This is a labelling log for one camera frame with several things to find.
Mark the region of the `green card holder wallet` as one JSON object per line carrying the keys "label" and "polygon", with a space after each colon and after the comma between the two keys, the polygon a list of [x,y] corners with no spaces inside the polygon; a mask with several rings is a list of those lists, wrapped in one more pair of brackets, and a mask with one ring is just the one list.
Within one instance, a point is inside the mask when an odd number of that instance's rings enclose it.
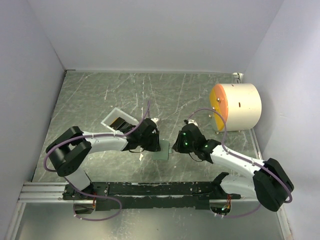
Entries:
{"label": "green card holder wallet", "polygon": [[167,161],[172,153],[172,147],[168,140],[161,139],[159,141],[160,151],[154,152],[151,159],[154,161]]}

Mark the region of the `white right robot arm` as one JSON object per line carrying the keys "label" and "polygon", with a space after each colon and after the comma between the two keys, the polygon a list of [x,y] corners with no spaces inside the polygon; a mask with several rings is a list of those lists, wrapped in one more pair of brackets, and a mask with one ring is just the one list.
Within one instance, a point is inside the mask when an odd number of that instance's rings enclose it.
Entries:
{"label": "white right robot arm", "polygon": [[206,139],[197,125],[185,125],[177,135],[173,150],[181,154],[195,154],[201,161],[227,167],[239,177],[225,176],[212,186],[218,199],[228,194],[255,197],[266,209],[276,212],[290,200],[294,185],[273,158],[261,160],[248,157],[224,147],[219,141]]}

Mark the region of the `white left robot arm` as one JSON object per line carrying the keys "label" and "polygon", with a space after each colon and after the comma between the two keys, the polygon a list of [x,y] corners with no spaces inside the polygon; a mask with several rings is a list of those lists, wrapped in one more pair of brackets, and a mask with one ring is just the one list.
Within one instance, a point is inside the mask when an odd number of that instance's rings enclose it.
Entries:
{"label": "white left robot arm", "polygon": [[78,126],[70,127],[45,150],[58,176],[65,178],[75,187],[75,193],[81,199],[89,199],[94,192],[91,180],[81,169],[81,164],[92,153],[105,151],[129,151],[142,148],[144,151],[159,152],[160,133],[158,118],[145,118],[138,125],[125,123],[115,132],[91,133],[80,130]]}

